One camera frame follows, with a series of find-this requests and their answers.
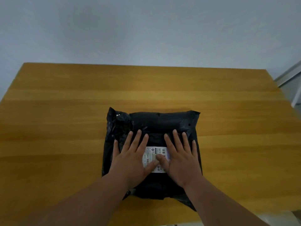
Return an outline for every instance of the gray wall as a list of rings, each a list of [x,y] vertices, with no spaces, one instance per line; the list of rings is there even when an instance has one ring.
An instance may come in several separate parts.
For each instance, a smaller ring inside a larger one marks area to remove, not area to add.
[[[0,0],[0,98],[23,62],[263,68],[301,59],[301,0]]]

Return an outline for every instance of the wooden table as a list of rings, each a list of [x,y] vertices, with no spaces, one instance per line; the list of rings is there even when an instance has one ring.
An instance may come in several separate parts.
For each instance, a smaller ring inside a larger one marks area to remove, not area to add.
[[[201,112],[207,179],[254,213],[301,209],[300,120],[265,70],[25,63],[0,104],[1,225],[101,176],[110,106]],[[198,220],[173,199],[129,197],[110,225]]]

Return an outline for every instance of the black plastic mailer bag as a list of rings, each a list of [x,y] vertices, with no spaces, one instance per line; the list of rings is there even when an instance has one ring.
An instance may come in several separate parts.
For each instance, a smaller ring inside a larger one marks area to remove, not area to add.
[[[114,140],[118,140],[119,151],[121,152],[128,133],[133,131],[133,136],[136,136],[139,129],[142,130],[140,142],[146,133],[149,135],[147,147],[142,159],[145,166],[154,159],[154,156],[158,153],[166,157],[169,156],[164,134],[167,133],[174,144],[172,131],[176,129],[182,142],[181,133],[186,132],[190,148],[192,141],[196,141],[198,159],[202,169],[197,132],[195,130],[199,114],[199,112],[192,110],[177,113],[138,112],[127,114],[125,112],[115,111],[110,107],[107,114],[107,134],[103,150],[102,175],[106,175],[110,170]],[[170,197],[182,202],[195,211],[194,206],[188,199],[183,188],[178,186],[160,166],[148,175],[138,186],[129,190],[124,198],[128,195],[160,200]]]

